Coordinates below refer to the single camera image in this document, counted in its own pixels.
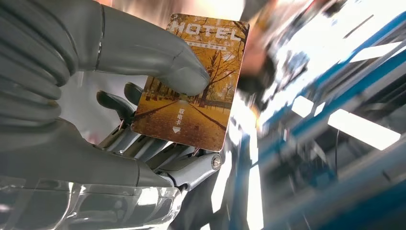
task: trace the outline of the blue metal frame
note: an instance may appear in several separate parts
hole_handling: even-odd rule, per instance
[[[393,31],[395,28],[397,28],[399,25],[403,24],[406,22],[406,12],[398,15],[395,19],[393,19],[390,23],[388,23],[386,26],[384,26],[381,30],[379,30],[377,33],[375,33],[373,36],[371,36],[368,40],[366,40],[363,44],[361,44],[358,48],[356,48],[350,55],[349,57],[343,61],[340,62],[334,66],[332,66],[329,70],[327,70],[324,74],[319,76],[311,85],[305,87],[299,94],[299,95],[305,95],[308,90],[312,87],[313,89],[320,89],[321,87],[324,86],[324,84],[331,79],[334,75],[339,73],[347,64],[349,64],[350,60],[357,54],[359,53],[362,49],[373,46],[374,44],[378,43],[381,39],[383,39],[386,35],[388,35],[391,31]],[[383,76],[387,75],[389,72],[391,72],[393,69],[396,67],[400,66],[406,61],[406,51],[401,52],[400,54],[392,57],[385,63],[383,63],[380,67],[372,71],[370,74],[365,76],[361,81],[353,85],[351,88],[349,88],[347,91],[342,93],[339,97],[337,97],[335,100],[331,101],[330,103],[326,104],[323,111],[319,113],[315,117],[308,117],[307,119],[303,119],[296,127],[294,127],[291,130],[291,135],[294,137],[304,135],[311,127],[314,125],[318,124],[319,122],[322,122],[325,119],[328,119],[329,115],[332,114],[334,111],[339,109],[345,102],[349,101],[351,98],[354,98],[355,96],[359,95],[362,91],[364,91],[366,88],[370,87],[373,85],[377,80],[382,78]],[[278,121],[286,112],[289,112],[291,110],[291,106],[285,106],[281,110],[277,111],[266,123],[267,125],[272,125],[274,122]],[[249,145],[249,137],[244,137],[242,142],[241,142],[241,154],[240,154],[240,159],[238,160],[238,165],[244,165],[246,162],[244,162],[243,158],[241,155],[243,154],[249,154],[249,150],[247,146]],[[265,148],[261,149],[261,152],[259,153],[259,160],[257,163],[253,164],[260,164],[262,162],[265,162],[270,159],[276,153],[278,150],[280,150],[284,145],[286,145],[286,142],[283,141],[282,139],[279,139],[273,143],[270,143],[270,145]],[[244,175],[246,175],[248,172],[244,171],[239,167],[237,170],[237,175],[236,175],[236,183],[235,183],[235,188],[234,188],[234,200],[233,200],[233,210],[231,213],[231,220],[230,220],[230,225],[229,229],[233,230],[238,230],[242,228],[241,225],[241,212],[240,210],[240,204],[241,202],[246,202],[247,198],[246,197],[241,197],[239,195],[239,190],[243,184],[241,181],[241,178],[244,178]],[[354,180],[350,180],[346,182],[347,184],[352,184],[354,183]],[[327,199],[326,195],[322,195],[319,197],[321,199]],[[289,219],[295,219],[296,217],[301,217],[302,213],[305,212],[311,208],[309,205],[304,205],[302,207],[298,207],[297,210],[295,210],[291,215],[289,215]],[[274,223],[272,227],[281,227],[286,223],[286,219],[281,219],[278,221],[278,223]]]
[[[332,66],[330,69],[328,69],[325,73],[320,75],[319,77],[315,78],[314,82],[311,83],[309,86],[305,87],[298,93],[297,96],[305,96],[310,89],[320,89],[322,88],[329,79],[331,79],[333,76],[338,74],[341,70],[345,68],[346,65],[348,65],[353,57],[355,57],[361,50],[367,47],[371,47],[374,44],[378,43],[381,41],[386,35],[388,35],[391,31],[396,29],[398,26],[403,24],[406,21],[406,12],[398,15],[396,18],[394,18],[390,23],[385,25],[382,29],[380,29],[378,32],[376,32],[374,35],[372,35],[370,38],[368,38],[364,43],[362,43],[358,48],[356,48],[348,57],[346,60],[337,63],[336,65]],[[273,123],[277,122],[280,120],[283,115],[289,111],[291,111],[292,105],[288,105],[283,107],[281,110],[277,111],[274,113],[272,117],[270,117],[265,124],[267,126],[271,126]]]
[[[333,75],[337,74],[340,70],[344,69],[344,67],[349,64],[350,60],[362,49],[369,47],[373,44],[376,44],[379,42],[383,37],[388,35],[391,31],[393,31],[395,28],[400,26],[401,24],[406,22],[406,12],[398,15],[395,19],[393,19],[390,23],[388,23],[384,28],[379,30],[376,34],[374,34],[371,38],[369,38],[367,41],[365,41],[360,47],[358,47],[355,51],[352,52],[352,54],[348,57],[348,59],[344,62],[338,63],[331,67],[329,70],[327,70],[326,73],[322,74],[321,77],[314,82],[314,86],[316,89],[319,89],[323,85],[324,82],[326,82],[328,79],[330,79]],[[388,65],[387,64],[382,64],[379,69],[383,69],[383,66]],[[329,104],[326,104],[324,106],[324,109],[321,113],[319,113],[315,117],[308,117],[303,119],[296,127],[291,128],[291,135],[294,137],[297,137],[299,135],[304,134],[306,131],[310,129],[310,127],[314,126],[316,123],[321,122],[325,119],[328,118],[328,116],[333,113],[335,110],[339,109],[340,106],[342,106],[345,102],[350,100],[351,98],[359,95],[362,91],[364,91],[366,88],[370,87],[373,83],[375,83],[377,80],[379,80],[381,77],[384,75],[379,75],[379,74],[373,74],[370,73],[366,77],[364,77],[361,81],[359,81],[357,84],[352,86],[350,89],[348,89],[346,92],[344,92],[342,95],[337,97],[335,100],[331,101]],[[307,92],[308,88],[303,90],[300,95],[304,95],[305,92]],[[282,110],[280,110],[274,119],[271,120],[271,122],[275,122],[277,119],[283,116],[284,113],[288,112],[291,110],[291,106],[285,107]],[[286,142],[283,139],[279,139],[275,142],[271,142],[268,148],[262,149],[261,152],[259,153],[259,162],[260,161],[266,161],[271,157],[273,153],[276,151],[280,150],[285,146]]]

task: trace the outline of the blue railing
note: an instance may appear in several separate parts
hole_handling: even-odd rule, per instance
[[[357,49],[355,49],[352,54],[343,62],[338,63],[331,67],[329,70],[327,70],[324,74],[322,74],[314,83],[314,87],[316,89],[320,88],[324,82],[326,82],[328,79],[330,79],[332,76],[335,74],[339,73],[340,70],[344,69],[344,67],[349,64],[350,60],[357,54],[359,53],[362,49],[366,47],[370,47],[377,42],[379,42],[382,38],[384,38],[386,35],[388,35],[391,31],[393,31],[395,28],[397,28],[399,25],[403,24],[406,22],[406,12],[398,15],[395,19],[393,19],[390,23],[388,23],[386,26],[384,26],[381,30],[379,30],[377,33],[375,33],[372,37],[370,37],[367,41],[365,41],[361,46],[359,46]],[[397,57],[401,57],[404,54],[402,52],[401,54],[397,55]],[[349,101],[351,98],[355,97],[358,95],[360,92],[365,90],[367,87],[371,86],[373,83],[375,83],[377,80],[379,80],[381,77],[383,77],[385,74],[382,73],[382,66],[374,70],[372,73],[364,77],[360,82],[352,86],[349,90],[344,92],[340,97],[337,99],[331,101],[329,104],[326,104],[323,111],[319,113],[319,115],[315,117],[308,117],[307,119],[303,119],[297,126],[291,127],[291,135],[294,137],[298,137],[301,134],[304,134],[306,131],[308,131],[312,126],[316,125],[318,122],[321,122],[325,119],[328,118],[328,116],[334,112],[335,110],[339,109],[341,105],[343,105],[345,102]],[[299,95],[304,95],[308,90],[308,87],[303,90]],[[285,113],[289,112],[291,110],[291,106],[289,107],[284,107],[281,109],[277,114],[275,114],[275,118],[271,118],[270,121],[274,122],[280,117],[282,117]],[[272,155],[275,151],[280,150],[285,146],[285,141],[282,139],[279,139],[277,141],[274,141],[270,143],[268,148],[261,149],[261,152],[259,153],[259,160],[260,161],[265,161]]]

